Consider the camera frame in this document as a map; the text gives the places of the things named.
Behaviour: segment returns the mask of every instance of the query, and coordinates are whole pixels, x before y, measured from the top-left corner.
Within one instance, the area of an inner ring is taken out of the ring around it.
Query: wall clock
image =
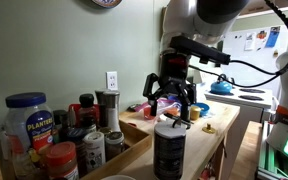
[[[92,1],[104,8],[113,8],[117,6],[122,0],[92,0]]]

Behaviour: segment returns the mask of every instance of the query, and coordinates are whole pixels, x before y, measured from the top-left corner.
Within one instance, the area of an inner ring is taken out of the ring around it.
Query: green wall
[[[161,12],[168,0],[0,0],[0,124],[5,97],[46,93],[53,109],[78,103],[117,71],[120,111],[142,103],[146,76],[158,71]]]

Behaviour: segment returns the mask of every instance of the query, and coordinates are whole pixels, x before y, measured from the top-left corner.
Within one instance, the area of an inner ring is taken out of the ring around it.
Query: wooden counter
[[[193,121],[194,124],[186,134],[186,147],[184,155],[184,168],[182,179],[198,179],[209,159],[216,152],[224,136],[233,124],[239,114],[239,107],[217,102],[206,102],[210,106],[210,116]],[[127,123],[134,123],[138,128],[150,134],[154,134],[154,121],[143,120],[140,113],[123,112],[120,114],[120,120]],[[202,128],[210,123],[217,132],[207,134]],[[144,153],[141,157],[124,168],[119,174],[131,176],[137,180],[155,179],[153,173],[153,147]],[[219,148],[218,154],[222,159],[222,148]]]

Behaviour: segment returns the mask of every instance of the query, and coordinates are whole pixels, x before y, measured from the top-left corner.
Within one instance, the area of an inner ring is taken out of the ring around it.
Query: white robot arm
[[[230,55],[209,48],[228,31],[249,0],[171,0],[167,6],[161,42],[160,75],[147,76],[143,96],[156,115],[157,99],[174,95],[181,101],[181,119],[188,120],[188,107],[195,103],[195,84],[186,84],[190,56],[201,63],[229,64]],[[153,83],[160,88],[152,93]]]

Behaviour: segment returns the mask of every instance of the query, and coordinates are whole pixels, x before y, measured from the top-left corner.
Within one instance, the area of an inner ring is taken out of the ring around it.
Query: red lid
[[[50,148],[46,154],[46,162],[49,166],[60,166],[74,159],[75,156],[75,144],[62,142]]]

